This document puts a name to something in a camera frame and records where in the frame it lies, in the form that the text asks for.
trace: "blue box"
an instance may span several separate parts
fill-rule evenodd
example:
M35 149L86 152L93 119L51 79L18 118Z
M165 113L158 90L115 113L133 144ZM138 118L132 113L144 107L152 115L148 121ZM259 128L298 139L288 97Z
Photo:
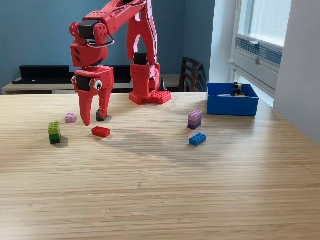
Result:
M233 83L207 83L207 114L249 116L257 115L259 98L250 84L242 84L241 93L247 97L234 96Z

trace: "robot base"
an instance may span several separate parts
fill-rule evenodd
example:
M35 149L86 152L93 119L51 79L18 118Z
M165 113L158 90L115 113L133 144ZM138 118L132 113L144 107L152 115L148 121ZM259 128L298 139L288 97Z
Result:
M157 103L159 105L165 104L172 99L172 94L169 91L157 91L149 99L144 99L135 96L134 92L130 93L130 100L140 105L143 103Z

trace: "wooden chair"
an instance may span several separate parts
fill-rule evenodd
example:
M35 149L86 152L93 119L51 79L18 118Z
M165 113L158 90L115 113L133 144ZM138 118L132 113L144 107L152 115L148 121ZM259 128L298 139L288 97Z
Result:
M187 92L207 91L207 76L204 67L200 62L187 57L182 60L178 92L185 91L185 83Z

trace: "blue wall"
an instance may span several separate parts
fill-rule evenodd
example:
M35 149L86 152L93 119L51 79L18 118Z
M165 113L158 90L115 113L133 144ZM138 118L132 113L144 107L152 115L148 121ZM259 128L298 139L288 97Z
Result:
M185 0L183 56L198 60L210 73L215 0Z
M0 33L5 33L5 36L0 36L0 88L20 77L21 65L72 65L70 44L74 38L69 33L69 25L81 22L88 13L101 10L108 2L3 1L0 7ZM181 69L183 2L184 0L153 0L152 3L162 74L176 74ZM108 48L109 57L105 64L129 64L127 26L124 25L114 38L116 43Z

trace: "red robotic arm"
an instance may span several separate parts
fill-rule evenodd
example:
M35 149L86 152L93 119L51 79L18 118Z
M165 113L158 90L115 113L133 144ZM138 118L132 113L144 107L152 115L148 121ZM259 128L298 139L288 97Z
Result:
M133 92L130 99L136 104L157 102L164 104L171 93L159 92L160 65L157 63L157 33L152 16L152 0L112 0L101 11L93 11L82 23L72 23L70 33L75 37L71 45L75 71L72 78L79 95L80 115L83 123L90 124L90 113L94 96L99 95L99 114L107 117L109 99L114 86L112 67L99 66L108 57L107 46L115 43L113 34L128 22L127 52L134 61L130 66ZM142 36L147 53L138 53L138 42Z

